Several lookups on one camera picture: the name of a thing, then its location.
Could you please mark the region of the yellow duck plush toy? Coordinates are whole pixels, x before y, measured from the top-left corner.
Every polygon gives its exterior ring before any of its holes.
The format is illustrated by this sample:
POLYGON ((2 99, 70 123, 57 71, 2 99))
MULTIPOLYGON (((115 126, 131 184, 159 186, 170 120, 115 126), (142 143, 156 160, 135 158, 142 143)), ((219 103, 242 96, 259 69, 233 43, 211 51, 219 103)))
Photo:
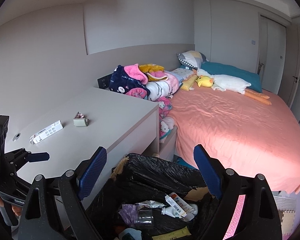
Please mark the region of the yellow duck plush toy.
POLYGON ((211 88, 214 83, 214 79, 209 76, 200 76, 197 78, 196 83, 198 87, 207 87, 211 88))

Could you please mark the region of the yellow blue-ended wrapper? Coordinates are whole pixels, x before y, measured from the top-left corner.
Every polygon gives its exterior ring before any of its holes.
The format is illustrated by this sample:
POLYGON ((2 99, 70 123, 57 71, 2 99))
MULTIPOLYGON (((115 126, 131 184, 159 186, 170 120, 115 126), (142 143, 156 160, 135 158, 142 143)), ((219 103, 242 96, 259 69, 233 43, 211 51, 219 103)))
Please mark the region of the yellow blue-ended wrapper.
POLYGON ((153 236, 153 240, 175 240, 175 239, 180 239, 183 237, 191 236, 191 233, 189 232, 187 227, 184 227, 179 230, 175 230, 170 233, 166 233, 163 235, 158 235, 158 236, 153 236))

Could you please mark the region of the black trash bag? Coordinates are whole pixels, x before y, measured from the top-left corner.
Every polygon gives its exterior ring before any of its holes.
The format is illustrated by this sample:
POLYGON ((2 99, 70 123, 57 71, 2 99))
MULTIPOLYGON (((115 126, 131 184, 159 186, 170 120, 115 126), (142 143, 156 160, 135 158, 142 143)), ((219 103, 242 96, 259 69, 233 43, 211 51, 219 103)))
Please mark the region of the black trash bag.
MULTIPOLYGON (((123 204, 136 204, 153 200, 165 204, 165 196, 172 192, 184 198, 191 190, 204 188, 205 182, 196 169, 156 157, 131 153, 122 172, 110 178, 87 208, 87 216, 102 239, 114 239, 121 228, 126 228, 119 214, 123 204)), ((206 225, 214 217, 219 201, 210 193, 196 202, 198 214, 190 222, 162 215, 153 210, 154 226, 142 229, 142 239, 188 228, 188 239, 200 239, 206 225)))

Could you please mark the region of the white bedroom door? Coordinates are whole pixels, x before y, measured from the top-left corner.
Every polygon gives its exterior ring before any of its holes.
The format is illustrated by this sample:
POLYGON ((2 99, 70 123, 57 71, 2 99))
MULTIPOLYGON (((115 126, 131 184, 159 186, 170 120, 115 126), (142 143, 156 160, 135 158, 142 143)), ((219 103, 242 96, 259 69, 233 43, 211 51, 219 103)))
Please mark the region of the white bedroom door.
POLYGON ((259 17, 257 73, 264 90, 292 105, 300 81, 300 25, 259 17))

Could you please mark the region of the cardboard trash box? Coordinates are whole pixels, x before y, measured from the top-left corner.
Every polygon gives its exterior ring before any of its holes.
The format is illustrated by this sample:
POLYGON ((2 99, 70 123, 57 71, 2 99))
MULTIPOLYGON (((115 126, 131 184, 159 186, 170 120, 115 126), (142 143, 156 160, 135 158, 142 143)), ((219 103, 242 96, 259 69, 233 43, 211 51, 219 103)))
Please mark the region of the cardboard trash box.
POLYGON ((191 190, 206 187, 197 169, 157 157, 128 154, 113 169, 110 180, 127 201, 162 201, 167 194, 185 197, 191 190))

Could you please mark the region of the grey desk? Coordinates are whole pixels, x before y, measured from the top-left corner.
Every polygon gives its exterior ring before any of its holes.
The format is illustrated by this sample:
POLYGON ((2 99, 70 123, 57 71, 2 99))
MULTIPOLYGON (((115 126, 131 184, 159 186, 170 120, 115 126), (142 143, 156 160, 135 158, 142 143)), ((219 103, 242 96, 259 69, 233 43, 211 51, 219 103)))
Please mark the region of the grey desk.
POLYGON ((107 162, 91 195, 83 200, 88 207, 111 175, 111 170, 129 153, 142 154, 148 146, 159 148, 159 105, 144 99, 108 90, 91 88, 21 130, 20 138, 12 140, 10 128, 6 151, 26 148, 33 153, 47 152, 48 161, 28 163, 18 176, 32 182, 38 174, 45 178, 61 176, 74 170, 81 161, 89 159, 102 146, 107 162), (87 127, 74 126, 77 112, 89 119, 87 127), (38 144, 30 144, 30 137, 58 120, 63 129, 38 144))

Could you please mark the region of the white goose plush toy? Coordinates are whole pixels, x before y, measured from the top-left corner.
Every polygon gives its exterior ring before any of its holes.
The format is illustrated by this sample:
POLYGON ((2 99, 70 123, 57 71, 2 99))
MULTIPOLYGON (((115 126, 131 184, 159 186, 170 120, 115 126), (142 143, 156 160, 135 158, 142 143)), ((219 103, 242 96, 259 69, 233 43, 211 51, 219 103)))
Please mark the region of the white goose plush toy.
POLYGON ((271 102, 269 101, 269 96, 263 93, 258 93, 254 90, 250 90, 248 87, 250 87, 251 84, 240 78, 234 76, 228 76, 228 75, 210 75, 208 72, 206 72, 203 69, 197 70, 196 75, 198 77, 203 75, 203 76, 209 76, 213 78, 214 83, 213 86, 211 87, 211 89, 213 90, 219 90, 221 92, 227 90, 232 91, 238 94, 242 94, 251 99, 254 99, 265 105, 271 105, 271 102))

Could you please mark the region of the black wall socket panel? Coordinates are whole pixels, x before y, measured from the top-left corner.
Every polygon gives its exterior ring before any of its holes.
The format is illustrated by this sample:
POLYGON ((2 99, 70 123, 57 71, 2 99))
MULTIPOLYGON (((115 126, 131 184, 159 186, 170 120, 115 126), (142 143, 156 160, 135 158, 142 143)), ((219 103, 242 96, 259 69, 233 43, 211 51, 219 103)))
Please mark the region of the black wall socket panel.
POLYGON ((110 85, 112 74, 106 75, 104 77, 101 77, 97 80, 98 87, 100 89, 108 89, 110 85))

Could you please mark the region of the foam floor mat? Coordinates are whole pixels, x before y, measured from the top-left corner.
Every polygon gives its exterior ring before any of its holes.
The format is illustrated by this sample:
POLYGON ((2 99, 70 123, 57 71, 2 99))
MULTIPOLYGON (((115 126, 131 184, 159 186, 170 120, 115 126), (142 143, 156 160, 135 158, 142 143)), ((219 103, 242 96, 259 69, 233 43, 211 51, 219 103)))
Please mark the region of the foam floor mat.
MULTIPOLYGON (((291 197, 281 191, 275 191, 273 192, 273 201, 275 205, 271 202, 268 194, 263 191, 261 194, 261 206, 258 210, 258 215, 262 218, 273 219, 274 215, 277 214, 281 225, 282 239, 289 239, 294 229, 297 208, 296 197, 291 197)), ((240 195, 230 225, 228 226, 223 239, 229 239, 235 235, 237 227, 239 226, 239 221, 243 215, 244 204, 245 195, 240 195)))

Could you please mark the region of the white barcode carton box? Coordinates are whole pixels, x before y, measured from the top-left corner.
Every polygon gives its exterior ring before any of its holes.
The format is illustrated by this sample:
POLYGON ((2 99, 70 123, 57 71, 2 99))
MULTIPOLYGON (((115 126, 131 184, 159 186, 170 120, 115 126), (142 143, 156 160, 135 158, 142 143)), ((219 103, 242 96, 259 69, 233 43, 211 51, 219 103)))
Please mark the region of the white barcode carton box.
POLYGON ((30 144, 38 144, 39 142, 45 140, 46 138, 50 137, 51 135, 59 132, 63 129, 63 125, 60 120, 54 122, 50 126, 42 129, 41 131, 37 132, 36 134, 30 137, 30 144))

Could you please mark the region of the pink bed sheet mattress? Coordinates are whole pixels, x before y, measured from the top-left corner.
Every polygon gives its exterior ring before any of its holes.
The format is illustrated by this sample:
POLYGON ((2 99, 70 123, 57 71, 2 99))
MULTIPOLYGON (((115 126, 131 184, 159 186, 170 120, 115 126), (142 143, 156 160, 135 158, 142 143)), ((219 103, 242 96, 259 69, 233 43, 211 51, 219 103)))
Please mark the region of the pink bed sheet mattress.
POLYGON ((177 127, 179 156, 194 166, 193 150, 238 174, 263 174, 272 191, 300 191, 300 125, 286 103, 269 93, 269 105, 231 91, 179 90, 169 115, 177 127))

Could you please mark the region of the clear plastic jar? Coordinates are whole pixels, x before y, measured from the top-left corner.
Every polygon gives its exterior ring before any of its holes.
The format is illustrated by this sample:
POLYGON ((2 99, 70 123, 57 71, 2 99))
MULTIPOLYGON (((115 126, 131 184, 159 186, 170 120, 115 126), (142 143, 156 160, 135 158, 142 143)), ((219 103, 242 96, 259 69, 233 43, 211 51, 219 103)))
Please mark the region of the clear plastic jar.
POLYGON ((153 212, 151 209, 141 209, 138 211, 135 223, 137 228, 152 229, 154 226, 153 212))

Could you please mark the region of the purple plastic wrapper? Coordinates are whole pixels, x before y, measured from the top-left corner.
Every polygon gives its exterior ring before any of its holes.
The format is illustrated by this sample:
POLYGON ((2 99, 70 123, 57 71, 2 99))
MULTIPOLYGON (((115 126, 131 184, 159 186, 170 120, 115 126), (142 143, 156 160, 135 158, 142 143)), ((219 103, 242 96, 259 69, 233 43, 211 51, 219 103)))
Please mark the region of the purple plastic wrapper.
POLYGON ((140 226, 142 211, 144 209, 139 205, 123 204, 119 210, 119 215, 126 225, 136 228, 140 226))

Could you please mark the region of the yellow long plush pillow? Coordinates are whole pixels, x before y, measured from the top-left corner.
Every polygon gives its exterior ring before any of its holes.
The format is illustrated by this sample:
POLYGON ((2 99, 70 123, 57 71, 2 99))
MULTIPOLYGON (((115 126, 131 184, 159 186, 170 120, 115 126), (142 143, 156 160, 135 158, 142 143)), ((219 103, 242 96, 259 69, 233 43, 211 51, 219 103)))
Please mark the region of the yellow long plush pillow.
POLYGON ((196 83, 197 79, 198 79, 198 76, 196 74, 193 74, 187 80, 182 82, 181 89, 185 90, 185 91, 194 90, 193 85, 196 83))

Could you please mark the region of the teal pillow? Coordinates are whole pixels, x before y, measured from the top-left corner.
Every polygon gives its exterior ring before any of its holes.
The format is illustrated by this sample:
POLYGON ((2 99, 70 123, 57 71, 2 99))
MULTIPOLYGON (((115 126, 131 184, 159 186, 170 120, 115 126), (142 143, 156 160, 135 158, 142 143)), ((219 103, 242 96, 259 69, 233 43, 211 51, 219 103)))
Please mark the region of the teal pillow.
POLYGON ((228 75, 228 76, 234 76, 240 78, 251 84, 249 89, 254 90, 258 93, 262 93, 262 85, 261 85, 260 77, 256 73, 239 69, 232 65, 221 64, 216 62, 204 62, 201 64, 200 68, 205 70, 211 75, 228 75))

